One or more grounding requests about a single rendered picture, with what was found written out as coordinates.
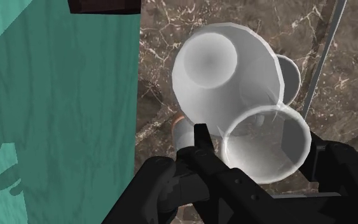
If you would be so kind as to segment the teal wooden table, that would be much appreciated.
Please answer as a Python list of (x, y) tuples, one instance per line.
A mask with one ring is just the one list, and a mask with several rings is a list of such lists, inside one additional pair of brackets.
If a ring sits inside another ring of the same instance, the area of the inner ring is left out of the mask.
[(0, 224), (102, 224), (134, 173), (140, 20), (0, 0)]

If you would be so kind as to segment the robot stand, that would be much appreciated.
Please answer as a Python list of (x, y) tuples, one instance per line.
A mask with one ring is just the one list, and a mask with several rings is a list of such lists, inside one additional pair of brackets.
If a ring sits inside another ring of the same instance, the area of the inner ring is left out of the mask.
[(71, 13), (133, 15), (141, 13), (141, 0), (67, 0)]

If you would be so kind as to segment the small white cup orange rim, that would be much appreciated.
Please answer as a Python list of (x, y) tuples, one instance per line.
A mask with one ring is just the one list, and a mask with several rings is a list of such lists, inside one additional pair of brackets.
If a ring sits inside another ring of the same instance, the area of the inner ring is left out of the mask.
[(176, 151), (195, 145), (194, 125), (182, 114), (176, 114), (172, 122), (172, 145)]

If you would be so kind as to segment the thin grey metal pole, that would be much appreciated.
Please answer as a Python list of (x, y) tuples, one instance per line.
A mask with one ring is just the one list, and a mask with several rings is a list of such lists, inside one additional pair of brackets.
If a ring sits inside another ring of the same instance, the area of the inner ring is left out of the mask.
[(322, 51), (322, 54), (320, 56), (320, 61), (317, 64), (317, 67), (315, 69), (315, 72), (312, 76), (311, 82), (310, 82), (310, 86), (308, 88), (308, 92), (305, 98), (305, 102), (303, 105), (303, 109), (302, 109), (302, 117), (305, 119), (308, 113), (308, 110), (310, 108), (312, 99), (313, 99), (313, 95), (319, 80), (319, 76), (321, 74), (324, 62), (326, 60), (327, 57), (327, 53), (329, 51), (329, 48), (331, 46), (331, 43), (333, 41), (334, 35), (336, 33), (336, 30), (339, 26), (340, 20), (341, 20), (341, 16), (343, 15), (343, 11), (345, 9), (345, 5), (347, 3), (347, 0), (336, 0), (336, 6), (333, 12), (333, 16), (331, 19), (331, 23), (330, 23), (330, 28), (329, 28), (329, 32), (327, 34), (327, 38), (326, 38), (326, 44), (325, 47)]

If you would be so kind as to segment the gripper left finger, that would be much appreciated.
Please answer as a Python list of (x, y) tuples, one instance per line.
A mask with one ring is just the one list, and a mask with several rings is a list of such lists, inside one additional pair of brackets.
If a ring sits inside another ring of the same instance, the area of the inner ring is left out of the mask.
[(102, 224), (171, 224), (186, 204), (204, 224), (273, 224), (273, 198), (215, 156), (206, 125), (195, 125), (194, 134), (195, 145), (175, 159), (148, 158)]

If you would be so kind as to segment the large white vase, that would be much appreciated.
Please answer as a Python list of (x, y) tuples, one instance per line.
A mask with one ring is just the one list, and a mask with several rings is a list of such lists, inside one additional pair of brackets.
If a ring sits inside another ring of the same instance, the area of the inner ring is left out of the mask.
[(282, 103), (285, 85), (270, 45), (252, 29), (225, 22), (200, 27), (185, 41), (172, 88), (187, 118), (219, 136), (242, 113)]

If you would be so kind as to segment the grey round plate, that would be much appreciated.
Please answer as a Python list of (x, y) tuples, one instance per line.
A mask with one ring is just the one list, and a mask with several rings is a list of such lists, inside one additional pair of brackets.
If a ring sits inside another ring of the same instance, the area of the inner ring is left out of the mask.
[(300, 71), (297, 65), (289, 57), (277, 54), (277, 58), (279, 60), (285, 85), (283, 103), (285, 105), (290, 105), (296, 98), (301, 86)]

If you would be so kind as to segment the clear drinking glass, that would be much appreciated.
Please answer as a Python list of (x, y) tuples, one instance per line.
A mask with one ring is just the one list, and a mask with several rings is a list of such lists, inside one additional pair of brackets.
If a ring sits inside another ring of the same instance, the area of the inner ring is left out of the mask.
[(239, 168), (257, 184), (281, 181), (305, 162), (311, 147), (310, 128), (284, 104), (250, 109), (229, 126), (221, 144), (221, 159)]

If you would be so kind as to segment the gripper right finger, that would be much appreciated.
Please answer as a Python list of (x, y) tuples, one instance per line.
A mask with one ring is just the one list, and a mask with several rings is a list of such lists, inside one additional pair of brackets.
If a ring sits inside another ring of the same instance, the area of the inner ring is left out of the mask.
[(310, 152), (299, 168), (319, 191), (336, 192), (358, 199), (358, 152), (348, 144), (323, 140), (311, 133)]

